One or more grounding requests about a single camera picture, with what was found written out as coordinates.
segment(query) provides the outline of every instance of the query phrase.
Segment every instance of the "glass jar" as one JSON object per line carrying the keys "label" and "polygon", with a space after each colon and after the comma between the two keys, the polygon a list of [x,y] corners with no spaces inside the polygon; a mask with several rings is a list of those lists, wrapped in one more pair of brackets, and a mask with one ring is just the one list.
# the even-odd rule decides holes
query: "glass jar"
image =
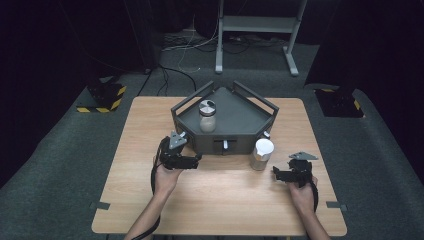
{"label": "glass jar", "polygon": [[200,129],[202,132],[213,132],[216,128],[216,105],[211,100],[203,100],[199,104]]}

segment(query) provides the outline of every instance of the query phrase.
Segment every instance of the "wrist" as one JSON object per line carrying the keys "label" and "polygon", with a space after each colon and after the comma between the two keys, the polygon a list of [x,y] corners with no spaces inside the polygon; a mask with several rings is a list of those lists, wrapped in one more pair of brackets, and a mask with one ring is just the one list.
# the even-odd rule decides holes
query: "wrist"
{"label": "wrist", "polygon": [[309,217],[314,217],[315,216],[315,212],[312,209],[309,208],[302,208],[302,207],[297,207],[297,212],[299,213],[299,215],[303,218],[309,218]]}
{"label": "wrist", "polygon": [[153,197],[158,198],[158,199],[164,199],[167,200],[169,198],[169,196],[171,195],[173,190],[165,190],[165,189],[160,189],[155,191],[155,193],[153,194]]}

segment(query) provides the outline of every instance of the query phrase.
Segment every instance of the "human arm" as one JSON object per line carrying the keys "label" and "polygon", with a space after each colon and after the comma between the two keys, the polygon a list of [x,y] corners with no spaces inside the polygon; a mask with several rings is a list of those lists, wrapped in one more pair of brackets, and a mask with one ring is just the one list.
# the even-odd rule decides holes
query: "human arm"
{"label": "human arm", "polygon": [[[317,185],[318,179],[312,177],[312,181]],[[297,183],[288,182],[293,204],[299,213],[303,226],[312,240],[330,239],[324,227],[321,225],[314,211],[314,195],[310,183],[299,188]]]}
{"label": "human arm", "polygon": [[177,185],[182,169],[168,170],[159,165],[155,175],[155,193],[146,208],[134,222],[124,240],[131,240],[149,230],[159,218],[165,203]]}

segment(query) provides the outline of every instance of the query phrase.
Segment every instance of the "yellow and black hazard tape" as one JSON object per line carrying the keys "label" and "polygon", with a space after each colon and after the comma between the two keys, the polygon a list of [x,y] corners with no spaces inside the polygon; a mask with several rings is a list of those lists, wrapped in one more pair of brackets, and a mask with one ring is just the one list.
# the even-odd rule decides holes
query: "yellow and black hazard tape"
{"label": "yellow and black hazard tape", "polygon": [[80,113],[109,113],[115,111],[118,106],[121,104],[122,97],[124,95],[125,90],[127,89],[126,86],[122,86],[118,93],[116,94],[116,97],[114,98],[114,101],[109,104],[109,106],[77,106],[77,112]]}

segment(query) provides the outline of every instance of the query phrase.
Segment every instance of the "human hand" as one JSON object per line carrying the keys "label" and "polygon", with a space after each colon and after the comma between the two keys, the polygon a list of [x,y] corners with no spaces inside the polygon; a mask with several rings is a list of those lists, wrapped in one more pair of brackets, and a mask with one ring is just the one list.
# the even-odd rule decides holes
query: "human hand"
{"label": "human hand", "polygon": [[[317,186],[318,179],[312,176],[312,182]],[[293,204],[300,214],[311,214],[314,213],[314,194],[310,183],[306,183],[305,186],[299,188],[298,183],[287,182],[287,186],[290,189]]]}
{"label": "human hand", "polygon": [[178,177],[183,169],[166,169],[162,164],[158,166],[155,176],[155,193],[170,195],[177,185]]}

